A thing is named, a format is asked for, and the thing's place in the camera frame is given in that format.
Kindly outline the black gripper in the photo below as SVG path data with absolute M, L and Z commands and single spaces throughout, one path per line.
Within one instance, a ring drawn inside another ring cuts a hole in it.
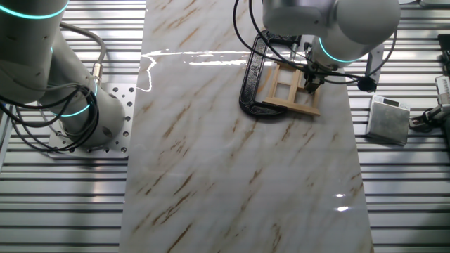
M 325 83 L 326 71 L 317 64 L 308 64 L 304 73 L 304 89 L 308 93 L 315 93 Z

